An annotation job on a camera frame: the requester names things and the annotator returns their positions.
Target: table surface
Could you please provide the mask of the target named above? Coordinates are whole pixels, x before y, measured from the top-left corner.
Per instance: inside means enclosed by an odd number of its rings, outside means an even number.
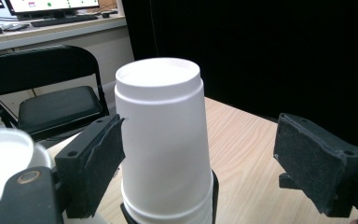
[[[13,21],[12,23],[29,23],[29,21]],[[86,35],[125,25],[127,25],[126,18],[115,14],[106,19],[98,16],[98,20],[94,21],[73,22],[46,27],[30,26],[16,32],[4,32],[1,34],[0,50],[43,43],[71,36]]]
[[[358,218],[355,208],[350,218],[326,217],[301,190],[279,188],[284,170],[272,157],[276,123],[209,98],[205,106],[211,167],[220,187],[216,224],[349,224]],[[72,139],[48,151],[55,156]],[[127,223],[119,207],[121,178],[118,172],[98,208],[115,224]]]

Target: white foam cup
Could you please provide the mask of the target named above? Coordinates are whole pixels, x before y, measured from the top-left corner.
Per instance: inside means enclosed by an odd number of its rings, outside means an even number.
[[[45,148],[24,131],[0,128],[0,199],[9,178],[36,166],[54,166]]]
[[[122,137],[122,195],[138,223],[212,223],[209,161],[200,68],[153,58],[117,70]]]

